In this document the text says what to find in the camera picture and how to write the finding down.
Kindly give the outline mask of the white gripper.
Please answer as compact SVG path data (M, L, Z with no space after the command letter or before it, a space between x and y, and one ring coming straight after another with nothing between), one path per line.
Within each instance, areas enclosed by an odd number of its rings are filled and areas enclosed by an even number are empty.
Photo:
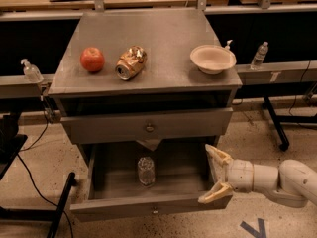
M212 146L205 145L208 155L220 166L228 165L227 182L217 181L213 187L198 198L201 204L208 204L234 192L251 192L254 184L254 166L249 161L234 160L226 152Z

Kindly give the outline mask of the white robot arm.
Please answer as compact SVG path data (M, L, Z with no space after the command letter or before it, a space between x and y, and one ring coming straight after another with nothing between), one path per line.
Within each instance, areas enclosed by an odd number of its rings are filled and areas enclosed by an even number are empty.
M198 198L208 204L234 192L256 192L277 204L304 207L308 201L317 205L317 173L296 160L285 160L279 167L256 165L233 159L220 149L205 145L207 157L222 169L212 188Z

